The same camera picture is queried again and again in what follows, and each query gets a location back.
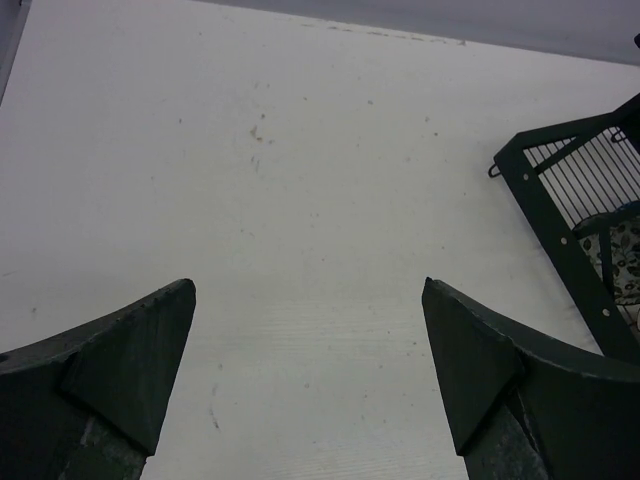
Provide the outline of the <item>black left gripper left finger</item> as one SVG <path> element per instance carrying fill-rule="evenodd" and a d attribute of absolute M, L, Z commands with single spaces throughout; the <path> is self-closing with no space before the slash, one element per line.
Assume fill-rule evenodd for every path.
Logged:
<path fill-rule="evenodd" d="M 138 479 L 156 452 L 196 307 L 177 280 L 1 355 L 4 479 Z"/>

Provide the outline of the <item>pink floral-inside bowl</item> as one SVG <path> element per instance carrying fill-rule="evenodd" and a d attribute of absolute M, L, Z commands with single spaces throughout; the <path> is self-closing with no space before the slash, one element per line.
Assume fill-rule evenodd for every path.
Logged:
<path fill-rule="evenodd" d="M 611 214 L 596 214 L 572 230 L 614 302 L 639 304 L 639 217 L 610 224 Z"/>

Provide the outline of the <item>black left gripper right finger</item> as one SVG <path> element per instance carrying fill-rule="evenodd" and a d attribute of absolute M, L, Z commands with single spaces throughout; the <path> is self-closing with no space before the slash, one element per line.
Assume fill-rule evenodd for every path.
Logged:
<path fill-rule="evenodd" d="M 636 479 L 639 368 L 559 341 L 428 278 L 422 307 L 471 479 Z"/>

